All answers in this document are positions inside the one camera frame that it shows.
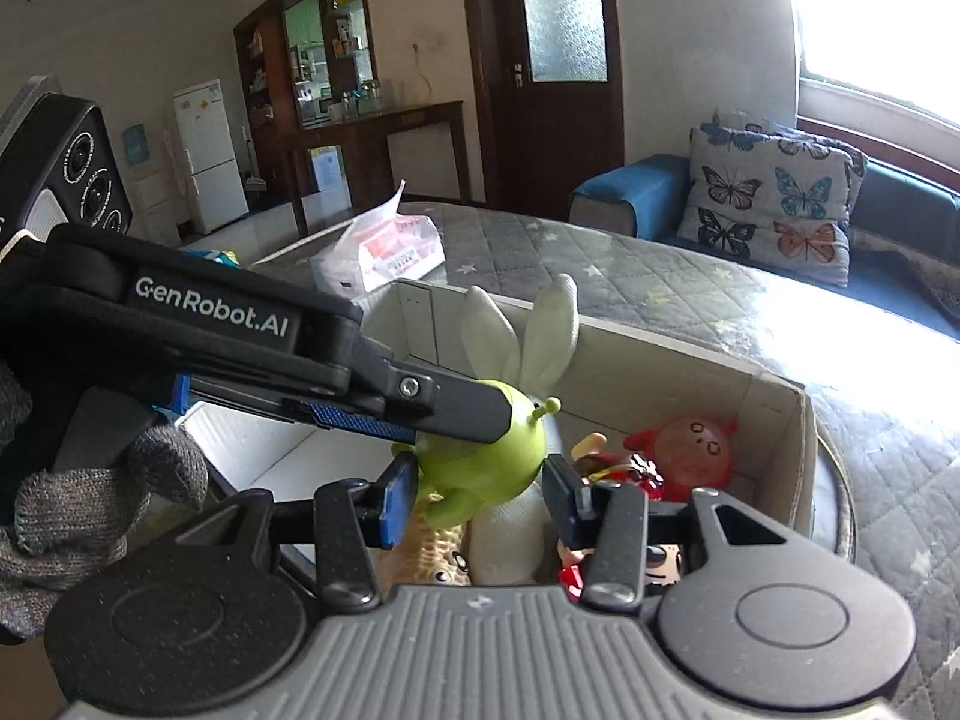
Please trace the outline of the grey knit gloved hand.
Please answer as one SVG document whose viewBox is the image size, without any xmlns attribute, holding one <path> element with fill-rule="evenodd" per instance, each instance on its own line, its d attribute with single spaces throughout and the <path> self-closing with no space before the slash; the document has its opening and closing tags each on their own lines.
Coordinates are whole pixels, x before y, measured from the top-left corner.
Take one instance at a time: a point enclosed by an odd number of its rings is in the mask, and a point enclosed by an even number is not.
<svg viewBox="0 0 960 720">
<path fill-rule="evenodd" d="M 153 497 L 203 509 L 202 449 L 171 410 L 150 406 L 146 414 L 109 465 L 36 470 L 13 484 L 13 514 L 2 527 L 3 644 L 39 637 L 60 596 L 121 561 Z"/>
</svg>

